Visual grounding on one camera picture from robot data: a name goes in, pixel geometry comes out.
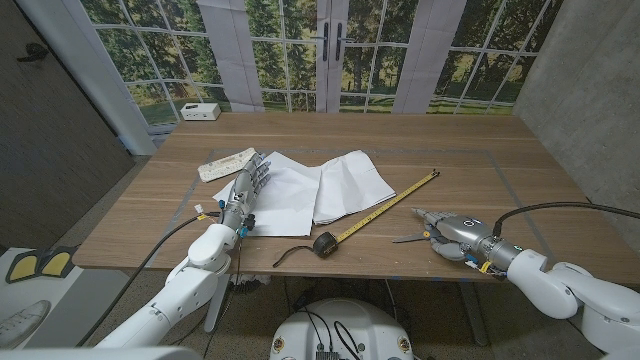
glass door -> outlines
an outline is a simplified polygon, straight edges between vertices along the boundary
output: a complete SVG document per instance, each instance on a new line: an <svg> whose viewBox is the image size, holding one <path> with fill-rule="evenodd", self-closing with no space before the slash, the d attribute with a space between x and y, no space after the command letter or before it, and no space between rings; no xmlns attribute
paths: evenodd
<svg viewBox="0 0 640 360"><path fill-rule="evenodd" d="M317 29L328 21L319 20L320 4L326 1L245 0L265 111L316 111Z"/></svg>
<svg viewBox="0 0 640 360"><path fill-rule="evenodd" d="M332 0L328 112L391 112L418 3Z"/></svg>

robotic arm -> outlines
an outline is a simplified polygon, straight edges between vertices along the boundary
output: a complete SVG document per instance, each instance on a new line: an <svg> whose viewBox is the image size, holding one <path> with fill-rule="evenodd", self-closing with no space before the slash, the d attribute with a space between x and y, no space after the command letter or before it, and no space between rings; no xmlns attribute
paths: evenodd
<svg viewBox="0 0 640 360"><path fill-rule="evenodd" d="M544 272L544 255L496 238L481 221L454 213L413 211L434 229L432 248L443 257L462 261L474 253L506 272L525 296L544 314L567 319L584 305L582 333L606 352L635 346L640 342L640 294L594 278L585 269L566 262Z"/></svg>
<svg viewBox="0 0 640 360"><path fill-rule="evenodd" d="M226 250L235 246L255 225L251 211L260 190L270 179L269 162L260 165L263 154L254 154L236 177L229 200L221 202L217 224L209 226L189 247L188 256L176 266L164 288L122 323L97 348L144 347L156 345L169 329L213 296L218 277L231 264Z"/></svg>

scissors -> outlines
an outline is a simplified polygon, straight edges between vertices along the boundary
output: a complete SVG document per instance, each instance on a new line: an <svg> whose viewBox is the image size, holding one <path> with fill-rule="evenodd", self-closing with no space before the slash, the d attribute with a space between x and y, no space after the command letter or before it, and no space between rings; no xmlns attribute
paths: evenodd
<svg viewBox="0 0 640 360"><path fill-rule="evenodd" d="M440 231L438 231L438 229L436 229L435 226L431 224L428 224L428 225L425 224L425 229L426 231L423 231L421 233L401 236L399 238L393 239L393 242L403 243L403 242L420 241L420 240L431 241L431 239L437 240L439 242L448 242L448 240L444 236L442 236Z"/></svg>

small white box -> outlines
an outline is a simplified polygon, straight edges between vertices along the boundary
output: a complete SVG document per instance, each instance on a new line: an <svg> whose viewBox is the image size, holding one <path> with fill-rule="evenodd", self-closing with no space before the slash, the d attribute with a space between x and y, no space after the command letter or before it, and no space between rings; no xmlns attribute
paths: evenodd
<svg viewBox="0 0 640 360"><path fill-rule="evenodd" d="M220 115L216 103L186 103L180 110L185 120L215 120Z"/></svg>

white remote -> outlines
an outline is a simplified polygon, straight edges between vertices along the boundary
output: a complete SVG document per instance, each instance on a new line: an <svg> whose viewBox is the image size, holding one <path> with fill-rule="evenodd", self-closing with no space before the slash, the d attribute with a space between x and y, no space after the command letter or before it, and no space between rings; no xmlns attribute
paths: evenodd
<svg viewBox="0 0 640 360"><path fill-rule="evenodd" d="M256 150L254 148L248 148L247 150L235 155L227 156L226 158L204 164L198 167L200 179L202 182L209 182L223 176L233 174L234 172L242 169L255 153Z"/></svg>

